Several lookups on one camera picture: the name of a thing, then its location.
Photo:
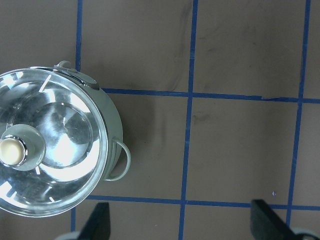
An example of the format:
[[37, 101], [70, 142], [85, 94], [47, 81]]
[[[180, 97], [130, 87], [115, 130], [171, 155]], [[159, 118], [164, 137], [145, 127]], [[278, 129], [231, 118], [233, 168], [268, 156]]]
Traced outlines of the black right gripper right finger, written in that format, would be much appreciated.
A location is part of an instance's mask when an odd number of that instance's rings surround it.
[[254, 199], [250, 205], [250, 231], [255, 240], [300, 239], [264, 200]]

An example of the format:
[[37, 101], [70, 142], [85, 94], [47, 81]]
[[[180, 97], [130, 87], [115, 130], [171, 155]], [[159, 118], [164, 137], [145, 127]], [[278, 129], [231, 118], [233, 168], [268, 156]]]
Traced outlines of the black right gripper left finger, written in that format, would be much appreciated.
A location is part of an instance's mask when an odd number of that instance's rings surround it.
[[110, 205], [99, 202], [82, 228], [80, 240], [108, 240], [110, 238]]

